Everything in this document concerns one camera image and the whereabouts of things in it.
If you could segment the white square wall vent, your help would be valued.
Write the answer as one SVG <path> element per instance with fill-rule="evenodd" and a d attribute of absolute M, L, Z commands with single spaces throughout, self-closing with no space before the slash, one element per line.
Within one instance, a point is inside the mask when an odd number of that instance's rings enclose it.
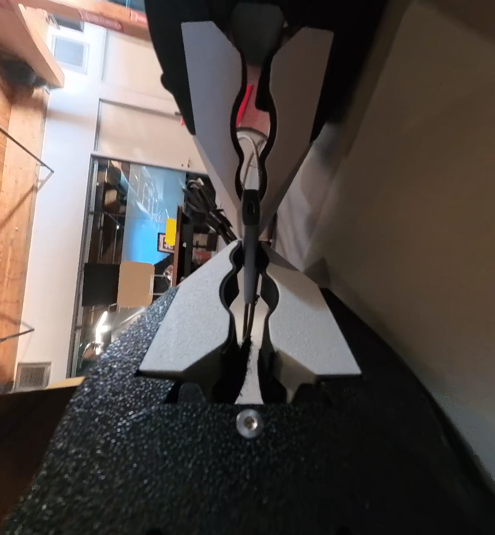
<path fill-rule="evenodd" d="M 90 45 L 61 35 L 54 35 L 51 40 L 51 52 L 64 69 L 87 74 Z"/>

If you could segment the white wall cabinets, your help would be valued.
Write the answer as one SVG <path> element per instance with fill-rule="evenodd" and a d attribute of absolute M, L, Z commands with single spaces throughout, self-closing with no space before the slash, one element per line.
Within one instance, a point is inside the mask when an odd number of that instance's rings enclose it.
<path fill-rule="evenodd" d="M 199 153 L 175 115 L 99 100 L 94 151 L 133 162 L 183 167 Z"/>

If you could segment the black square panel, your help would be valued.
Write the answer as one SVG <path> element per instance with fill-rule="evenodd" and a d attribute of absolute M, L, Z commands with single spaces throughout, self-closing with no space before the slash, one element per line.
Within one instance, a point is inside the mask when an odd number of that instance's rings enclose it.
<path fill-rule="evenodd" d="M 83 267 L 83 307 L 117 304 L 119 264 L 85 263 Z"/>

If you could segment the grey wall vent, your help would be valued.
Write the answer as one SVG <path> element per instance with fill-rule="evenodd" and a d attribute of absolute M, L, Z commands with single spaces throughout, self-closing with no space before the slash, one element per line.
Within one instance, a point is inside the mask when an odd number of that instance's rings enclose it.
<path fill-rule="evenodd" d="M 13 391 L 35 391 L 48 387 L 51 376 L 51 363 L 22 363 L 16 366 Z"/>

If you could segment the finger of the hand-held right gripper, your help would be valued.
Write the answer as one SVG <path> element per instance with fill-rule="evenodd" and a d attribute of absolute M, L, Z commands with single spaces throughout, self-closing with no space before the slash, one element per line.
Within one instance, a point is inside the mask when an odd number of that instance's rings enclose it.
<path fill-rule="evenodd" d="M 242 56 L 210 21 L 181 24 L 194 121 L 194 142 L 219 198 L 240 198 L 243 159 L 237 114 L 245 94 Z"/>
<path fill-rule="evenodd" d="M 302 28 L 271 60 L 270 131 L 261 156 L 265 190 L 259 233 L 271 222 L 310 150 L 333 39 L 330 30 Z"/>

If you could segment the grey usb hub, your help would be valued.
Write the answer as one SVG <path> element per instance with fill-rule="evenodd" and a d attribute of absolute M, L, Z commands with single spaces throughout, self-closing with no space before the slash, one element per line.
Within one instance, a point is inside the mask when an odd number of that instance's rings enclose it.
<path fill-rule="evenodd" d="M 257 303 L 257 247 L 258 225 L 246 225 L 244 228 L 244 323 L 243 341 L 251 336 L 255 305 Z"/>

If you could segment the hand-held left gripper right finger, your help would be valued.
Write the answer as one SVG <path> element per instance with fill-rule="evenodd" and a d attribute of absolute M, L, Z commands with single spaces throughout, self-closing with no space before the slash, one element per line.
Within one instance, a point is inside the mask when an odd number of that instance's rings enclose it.
<path fill-rule="evenodd" d="M 362 372 L 322 291 L 266 244 L 260 245 L 260 298 L 268 307 L 259 353 L 264 402 L 292 402 L 304 385 Z"/>

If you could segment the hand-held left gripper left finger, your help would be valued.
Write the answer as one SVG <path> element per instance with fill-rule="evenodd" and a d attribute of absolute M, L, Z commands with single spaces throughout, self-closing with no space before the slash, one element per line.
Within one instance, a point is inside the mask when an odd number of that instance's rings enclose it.
<path fill-rule="evenodd" d="M 237 401 L 251 351 L 230 309 L 242 264 L 242 242 L 232 242 L 176 287 L 140 375 L 196 384 L 213 402 Z"/>

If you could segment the glass partition window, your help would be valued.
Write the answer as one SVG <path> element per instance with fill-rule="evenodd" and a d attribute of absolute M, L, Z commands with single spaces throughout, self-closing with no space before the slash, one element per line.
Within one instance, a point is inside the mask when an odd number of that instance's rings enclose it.
<path fill-rule="evenodd" d="M 223 245 L 205 223 L 205 213 L 195 206 L 197 193 L 216 204 L 207 176 L 104 157 L 92 159 L 67 367 L 70 377 L 86 375 L 112 340 L 148 308 L 83 307 L 84 264 L 158 263 L 169 255 L 157 250 L 158 234 L 165 234 L 167 218 L 174 218 L 177 236 L 171 287 L 175 286 Z M 153 288 L 152 303 L 167 291 Z"/>

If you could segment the beige rounded panel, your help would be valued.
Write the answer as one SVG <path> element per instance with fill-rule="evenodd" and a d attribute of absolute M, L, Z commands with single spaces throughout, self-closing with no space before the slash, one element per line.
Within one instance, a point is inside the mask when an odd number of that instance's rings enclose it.
<path fill-rule="evenodd" d="M 119 267 L 117 306 L 148 307 L 153 300 L 154 276 L 153 264 L 122 261 Z"/>

